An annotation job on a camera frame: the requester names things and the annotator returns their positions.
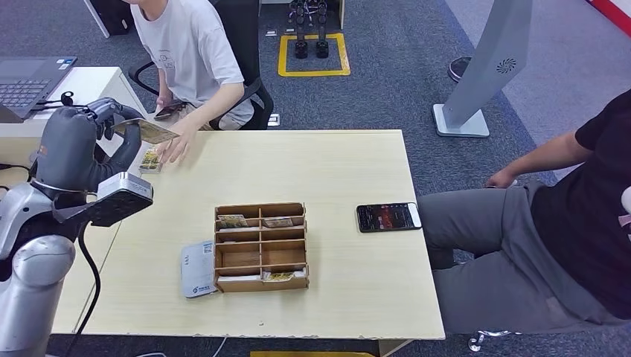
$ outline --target yellow object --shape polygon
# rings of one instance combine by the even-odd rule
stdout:
[[[306,35],[305,39],[318,39],[318,35]],[[327,39],[337,41],[339,51],[339,61],[342,63],[341,70],[326,71],[287,71],[287,45],[291,39],[298,39],[297,36],[281,36],[281,52],[278,54],[278,74],[282,77],[327,77],[327,76],[348,76],[350,75],[350,63],[346,54],[346,44],[344,34],[332,33],[327,35]]]
[[[250,357],[373,357],[370,353],[357,352],[281,352],[254,351]]]

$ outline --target playing card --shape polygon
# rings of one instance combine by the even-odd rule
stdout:
[[[123,135],[125,133],[125,126],[130,125],[131,123],[137,123],[140,126],[141,139],[150,144],[160,144],[179,136],[175,132],[171,132],[169,129],[140,118],[125,120],[124,122],[114,126],[114,130]]]
[[[289,217],[275,217],[275,218],[265,218],[263,220],[263,225],[267,228],[285,228],[285,227],[293,227],[294,223],[292,219]]]
[[[142,163],[138,168],[141,173],[159,173],[162,170],[162,164],[160,164],[160,156],[156,152],[156,148],[151,147],[144,153]]]
[[[289,281],[294,277],[294,273],[270,273],[269,271],[263,272],[263,280],[268,283],[282,283]]]
[[[248,221],[242,214],[220,214],[217,218],[220,221],[220,228],[248,227]]]

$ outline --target black cable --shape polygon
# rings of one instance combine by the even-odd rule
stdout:
[[[30,182],[31,178],[33,178],[33,176],[35,176],[35,170],[34,170],[35,166],[33,166],[33,167],[26,167],[24,165],[0,164],[0,171],[6,170],[6,169],[13,169],[13,168],[26,170],[26,172],[28,173],[28,179],[26,180],[27,182]]]
[[[0,170],[13,169],[14,167],[19,167],[21,169],[31,171],[30,167],[26,167],[24,165],[0,164]]]
[[[65,357],[70,357],[70,354],[72,353],[72,348],[77,343],[77,340],[79,339],[79,336],[83,332],[83,329],[86,328],[86,325],[88,324],[88,320],[90,319],[90,316],[92,315],[92,312],[94,311],[95,306],[97,305],[98,297],[100,294],[100,274],[99,274],[99,271],[94,259],[92,259],[92,256],[88,252],[88,249],[86,247],[86,241],[83,237],[84,236],[83,233],[86,230],[86,226],[87,224],[83,227],[83,230],[81,231],[81,234],[79,235],[79,238],[78,238],[79,248],[81,249],[81,253],[83,253],[83,256],[86,258],[86,261],[90,265],[92,274],[95,276],[95,295],[92,298],[92,302],[90,303],[90,307],[88,308],[88,311],[86,312],[86,316],[83,318],[83,321],[81,321],[81,325],[79,325],[79,329],[72,337],[72,341],[70,342],[70,345],[68,345],[68,349],[66,349],[65,351]]]

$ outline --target stand base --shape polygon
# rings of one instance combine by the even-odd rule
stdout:
[[[436,120],[436,131],[440,136],[458,136],[461,138],[488,138],[489,128],[484,120],[482,110],[478,110],[459,128],[447,128],[443,114],[444,104],[434,104],[433,112]]]

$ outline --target red stripe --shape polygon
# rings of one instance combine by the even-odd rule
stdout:
[[[616,24],[622,31],[631,36],[631,18],[624,11],[620,10],[610,0],[591,0],[590,4],[603,13],[611,22]]]

